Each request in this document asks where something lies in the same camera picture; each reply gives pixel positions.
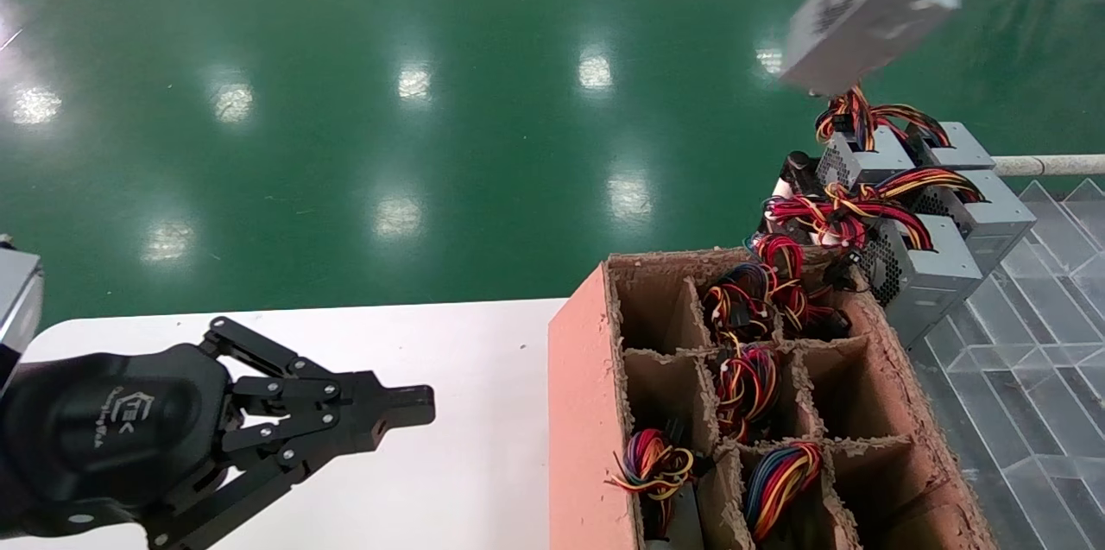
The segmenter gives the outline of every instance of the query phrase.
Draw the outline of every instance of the silver power supply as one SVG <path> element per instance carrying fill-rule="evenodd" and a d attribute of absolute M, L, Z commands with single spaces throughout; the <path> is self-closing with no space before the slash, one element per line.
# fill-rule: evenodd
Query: silver power supply
<path fill-rule="evenodd" d="M 881 220 L 869 229 L 859 263 L 871 294 L 886 310 L 886 320 L 906 350 L 982 283 L 951 219 L 917 219 L 933 236 L 934 251 L 908 250 L 898 224 Z"/>
<path fill-rule="evenodd" d="M 818 180 L 821 184 L 841 183 L 854 189 L 860 183 L 878 183 L 896 172 L 913 168 L 913 161 L 888 128 L 875 129 L 874 151 L 855 151 L 844 134 L 834 133 L 821 152 Z"/>
<path fill-rule="evenodd" d="M 790 19 L 779 77 L 812 93 L 845 93 L 919 45 L 961 0 L 806 0 Z"/>
<path fill-rule="evenodd" d="M 0 247 L 0 395 L 39 328 L 42 289 L 38 255 Z"/>
<path fill-rule="evenodd" d="M 954 171 L 989 171 L 993 169 L 993 157 L 975 140 L 975 136 L 965 128 L 962 123 L 945 123 L 940 120 L 948 134 L 950 148 L 935 148 L 932 141 L 920 136 L 920 129 L 908 125 L 905 133 L 909 136 L 909 146 L 916 152 L 919 165 L 944 166 Z"/>
<path fill-rule="evenodd" d="M 1035 216 L 992 171 L 959 171 L 982 193 L 982 203 L 964 203 L 947 188 L 925 188 L 911 209 L 954 220 L 982 277 L 1028 234 Z"/>

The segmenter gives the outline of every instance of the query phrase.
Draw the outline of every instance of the cardboard box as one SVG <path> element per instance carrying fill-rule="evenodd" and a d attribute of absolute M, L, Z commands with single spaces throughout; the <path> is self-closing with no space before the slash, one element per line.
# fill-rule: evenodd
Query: cardboard box
<path fill-rule="evenodd" d="M 769 441 L 722 440 L 716 350 L 699 294 L 747 251 L 611 255 L 549 325 L 549 548 L 643 550 L 640 499 L 606 483 L 628 436 L 675 417 L 690 446 L 716 467 L 697 485 L 707 550 L 751 550 L 744 484 L 764 453 L 817 441 L 825 465 L 764 548 L 994 549 L 978 504 L 934 421 L 927 398 L 866 292 L 829 304 L 850 338 L 787 340 L 780 322 L 781 395 Z M 803 277 L 829 254 L 809 250 Z"/>

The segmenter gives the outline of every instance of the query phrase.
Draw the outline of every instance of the metal pipe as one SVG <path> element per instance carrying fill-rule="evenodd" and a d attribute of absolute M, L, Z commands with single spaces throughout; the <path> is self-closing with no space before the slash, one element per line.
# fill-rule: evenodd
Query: metal pipe
<path fill-rule="evenodd" d="M 998 176 L 1094 176 L 1105 173 L 1105 156 L 994 157 Z"/>

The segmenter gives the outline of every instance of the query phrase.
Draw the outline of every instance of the green epoxy floor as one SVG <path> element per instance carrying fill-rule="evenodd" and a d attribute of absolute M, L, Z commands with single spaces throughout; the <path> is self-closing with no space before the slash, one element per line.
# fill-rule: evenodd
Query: green epoxy floor
<path fill-rule="evenodd" d="M 44 325 L 567 295 L 750 231 L 814 145 L 764 65 L 800 2 L 0 0 L 0 231 L 45 258 Z M 1103 28 L 967 0 L 865 89 L 1101 152 Z"/>

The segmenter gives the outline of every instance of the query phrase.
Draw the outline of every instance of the pink cardboard side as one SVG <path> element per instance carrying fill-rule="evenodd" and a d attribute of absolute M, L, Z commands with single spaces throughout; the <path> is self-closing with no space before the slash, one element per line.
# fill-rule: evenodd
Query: pink cardboard side
<path fill-rule="evenodd" d="M 629 495 L 602 479 L 622 444 L 602 267 L 549 322 L 549 549 L 633 550 Z"/>

